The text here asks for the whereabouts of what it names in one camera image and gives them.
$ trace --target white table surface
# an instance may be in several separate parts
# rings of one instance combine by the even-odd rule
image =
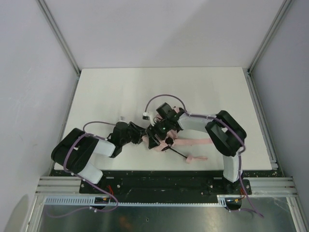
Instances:
[[[263,140],[254,106],[241,67],[213,68],[123,68],[83,69],[65,128],[66,136],[73,128],[82,129],[89,121],[116,123],[120,116],[127,122],[147,127],[142,120],[148,100],[158,94],[173,94],[181,98],[187,110],[198,114],[215,114],[228,111],[246,130],[243,153],[244,170],[270,170],[271,164]],[[167,102],[181,106],[173,98],[155,99],[148,111]],[[93,124],[86,128],[89,133],[103,137],[113,130],[112,126]],[[198,131],[181,131],[183,138],[209,138]],[[90,161],[102,170],[222,170],[222,155],[214,145],[175,147],[184,154],[207,156],[207,161],[187,164],[184,158],[172,151],[155,152],[147,145],[128,144],[122,153],[111,159],[92,155]],[[56,164],[56,170],[63,169]]]

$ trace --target purple cable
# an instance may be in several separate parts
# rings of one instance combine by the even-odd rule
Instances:
[[[103,123],[103,124],[106,124],[106,125],[116,126],[116,124],[109,123],[109,122],[103,122],[103,121],[92,121],[92,122],[87,122],[87,123],[83,126],[83,131],[85,131],[86,126],[88,126],[89,124],[93,124],[93,123]],[[102,139],[102,140],[104,140],[104,139],[105,139],[105,138],[100,137],[100,136],[98,136],[98,135],[96,135],[95,137],[97,137],[98,139]]]
[[[64,162],[63,162],[63,170],[64,170],[66,173],[70,173],[70,171],[67,169],[67,163],[68,163],[69,157],[70,157],[70,155],[71,155],[73,149],[76,147],[76,145],[77,145],[84,137],[87,137],[87,136],[93,136],[93,134],[89,134],[89,133],[82,134],[82,135],[73,143],[73,145],[70,147],[70,149],[69,149],[69,151],[68,151],[68,153],[67,153],[67,156],[65,157]],[[85,182],[87,182],[87,183],[90,184],[92,187],[96,188],[97,190],[99,190],[99,191],[101,191],[101,192],[103,192],[103,193],[109,195],[111,198],[113,198],[113,199],[116,201],[116,205],[115,205],[113,208],[111,208],[111,209],[105,209],[105,210],[103,210],[103,209],[96,209],[96,208],[95,208],[95,209],[94,209],[95,212],[96,212],[96,211],[99,211],[99,212],[110,212],[110,211],[115,210],[115,209],[118,207],[119,201],[118,201],[118,199],[117,199],[116,197],[114,197],[112,194],[110,194],[109,192],[107,192],[107,191],[105,191],[105,190],[99,188],[99,187],[96,186],[95,184],[91,183],[89,180],[84,179],[82,176],[80,176],[80,175],[78,175],[78,174],[74,174],[74,175],[77,176],[77,177],[79,177],[79,178],[81,178],[82,180],[84,180]],[[51,217],[51,218],[61,218],[61,217],[63,218],[63,217],[69,216],[69,215],[74,214],[74,213],[76,213],[76,212],[78,212],[78,211],[80,211],[80,210],[83,210],[83,209],[89,209],[89,207],[88,207],[88,206],[87,206],[87,207],[81,207],[81,208],[75,209],[75,210],[73,210],[73,211],[71,211],[71,212],[69,212],[69,213],[67,213],[67,214],[63,214],[63,215],[59,215],[59,216],[50,215],[50,214],[47,212],[47,210],[45,211],[45,213],[47,214],[47,216],[49,216],[49,217]]]
[[[153,98],[151,98],[151,99],[148,101],[148,103],[147,103],[147,105],[146,105],[146,107],[145,107],[145,112],[147,112],[147,109],[148,109],[149,104],[150,104],[154,99],[159,98],[159,97],[172,97],[172,98],[176,98],[176,99],[177,99],[178,101],[180,101],[181,104],[183,105],[183,109],[184,109],[185,111],[187,111],[186,108],[185,108],[185,105],[184,105],[183,101],[182,101],[180,98],[178,98],[178,97],[176,97],[176,96],[174,96],[174,95],[171,95],[171,94],[160,94],[160,95],[154,96]]]
[[[76,213],[77,211],[84,210],[84,209],[89,209],[89,207],[88,207],[88,206],[87,206],[87,207],[81,207],[81,208],[75,209],[75,210],[73,210],[73,211],[71,211],[71,212],[69,212],[69,213],[67,213],[67,214],[63,214],[63,215],[59,215],[59,216],[51,215],[51,214],[49,214],[49,213],[47,212],[47,210],[45,210],[45,214],[46,214],[48,217],[50,217],[50,218],[64,218],[64,217],[66,217],[66,216],[69,216],[69,215],[71,215],[71,214]]]
[[[157,96],[151,98],[151,99],[148,101],[147,105],[146,105],[145,112],[147,112],[148,106],[149,106],[149,104],[151,103],[152,100],[154,100],[154,99],[156,99],[156,98],[158,98],[158,97],[163,97],[163,96],[172,97],[172,98],[176,98],[177,100],[179,100],[179,101],[181,102],[181,104],[183,105],[183,109],[184,109],[185,113],[186,113],[188,116],[190,116],[190,117],[201,117],[201,118],[206,118],[206,119],[209,118],[209,119],[215,120],[215,121],[221,123],[224,127],[226,127],[226,128],[236,137],[236,139],[240,142],[241,146],[243,147],[243,149],[238,153],[238,156],[239,156],[239,172],[238,172],[239,181],[240,181],[241,187],[242,187],[242,189],[243,189],[243,191],[244,191],[244,193],[245,193],[245,195],[246,195],[246,197],[247,197],[247,199],[248,199],[249,204],[250,204],[251,207],[253,208],[253,210],[252,210],[252,209],[241,209],[240,211],[255,212],[258,216],[260,216],[261,218],[264,218],[263,214],[261,214],[261,213],[255,208],[255,206],[253,205],[251,199],[250,199],[249,196],[248,196],[248,193],[247,193],[247,191],[246,191],[246,188],[245,188],[245,186],[244,186],[244,184],[243,184],[243,182],[242,182],[242,179],[241,179],[241,154],[246,150],[245,143],[242,141],[242,139],[232,130],[232,128],[230,128],[226,123],[224,123],[222,120],[220,120],[220,119],[218,119],[218,118],[216,118],[216,117],[205,116],[205,115],[191,115],[191,114],[189,114],[189,113],[187,112],[187,109],[186,109],[186,107],[185,107],[183,101],[182,101],[180,98],[178,98],[178,97],[176,97],[176,96],[174,96],[174,95],[171,95],[171,94],[160,94],[160,95],[157,95]]]

